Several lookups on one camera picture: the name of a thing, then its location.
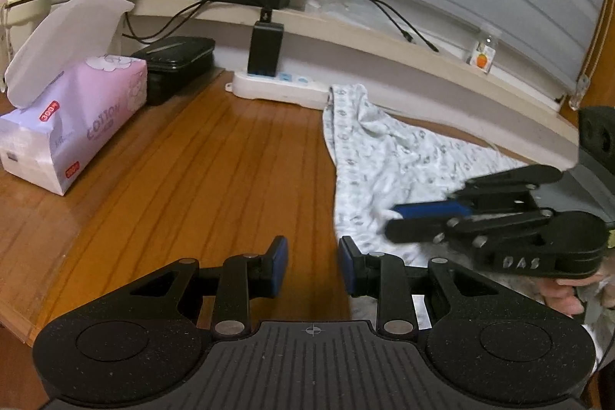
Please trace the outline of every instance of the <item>black robotic gripper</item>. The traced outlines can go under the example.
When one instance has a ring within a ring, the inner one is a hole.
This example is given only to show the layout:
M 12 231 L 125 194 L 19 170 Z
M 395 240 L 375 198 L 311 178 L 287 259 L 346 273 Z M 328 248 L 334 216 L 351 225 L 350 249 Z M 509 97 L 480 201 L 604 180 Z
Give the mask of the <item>black robotic gripper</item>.
M 275 297 L 288 246 L 199 269 L 180 259 L 47 325 L 33 357 L 48 410 L 578 410 L 594 363 L 588 333 L 527 297 L 443 258 L 428 268 L 363 255 L 339 264 L 368 321 L 263 321 L 250 299 Z M 209 330 L 196 326 L 214 295 Z M 431 329 L 419 329 L 423 295 Z

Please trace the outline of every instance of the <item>screw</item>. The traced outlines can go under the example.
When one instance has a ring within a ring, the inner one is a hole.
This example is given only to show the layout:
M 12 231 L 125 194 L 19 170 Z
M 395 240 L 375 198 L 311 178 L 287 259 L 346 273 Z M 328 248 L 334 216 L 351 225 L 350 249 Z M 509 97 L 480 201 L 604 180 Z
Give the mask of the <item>screw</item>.
M 479 235 L 472 241 L 472 245 L 475 246 L 477 249 L 480 249 L 486 243 L 487 243 L 487 237 L 485 237 L 485 235 Z
M 384 324 L 384 330 L 393 335 L 409 334 L 413 329 L 413 324 L 405 320 L 389 320 Z
M 245 325 L 237 320 L 224 320 L 216 323 L 215 329 L 220 335 L 238 335 L 243 332 Z

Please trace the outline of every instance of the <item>wooden table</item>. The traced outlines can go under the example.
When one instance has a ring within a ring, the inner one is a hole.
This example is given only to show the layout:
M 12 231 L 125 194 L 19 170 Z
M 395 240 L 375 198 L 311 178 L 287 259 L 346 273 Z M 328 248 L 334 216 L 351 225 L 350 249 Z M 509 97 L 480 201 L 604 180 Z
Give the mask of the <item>wooden table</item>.
M 279 234 L 290 243 L 284 287 L 253 301 L 254 316 L 348 317 L 322 114 L 236 98 L 230 79 L 142 110 L 64 197 L 0 172 L 8 329 L 31 344 L 53 318 L 169 262 L 219 266 Z

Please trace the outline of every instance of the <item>small clear bottle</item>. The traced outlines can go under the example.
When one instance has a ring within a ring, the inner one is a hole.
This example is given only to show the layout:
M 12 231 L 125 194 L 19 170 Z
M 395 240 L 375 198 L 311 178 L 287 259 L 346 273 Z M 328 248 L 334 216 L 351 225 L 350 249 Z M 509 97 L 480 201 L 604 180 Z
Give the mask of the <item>small clear bottle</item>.
M 476 38 L 470 55 L 466 62 L 472 67 L 479 68 L 485 73 L 489 73 L 493 59 L 496 56 L 497 43 L 502 35 L 500 30 L 491 25 L 484 24 L 480 27 L 480 33 Z

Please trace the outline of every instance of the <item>fabric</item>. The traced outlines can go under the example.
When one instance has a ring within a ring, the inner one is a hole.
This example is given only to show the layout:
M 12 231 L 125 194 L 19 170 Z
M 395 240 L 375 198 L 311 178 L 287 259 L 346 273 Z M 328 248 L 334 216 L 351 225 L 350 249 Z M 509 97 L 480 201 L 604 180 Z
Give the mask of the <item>fabric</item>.
M 337 238 L 351 236 L 363 253 L 380 251 L 401 257 L 407 266 L 426 267 L 437 256 L 471 267 L 466 256 L 443 244 L 392 244 L 381 234 L 395 204 L 445 199 L 464 181 L 524 164 L 494 149 L 404 124 L 371 104 L 362 85 L 332 86 L 323 115 L 324 137 L 336 165 L 334 227 Z M 542 302 L 525 277 L 486 274 L 509 288 Z M 422 301 L 415 298 L 419 326 L 429 326 Z M 376 301 L 352 299 L 354 319 L 373 320 Z M 603 315 L 588 330 L 597 358 L 610 341 L 611 321 Z

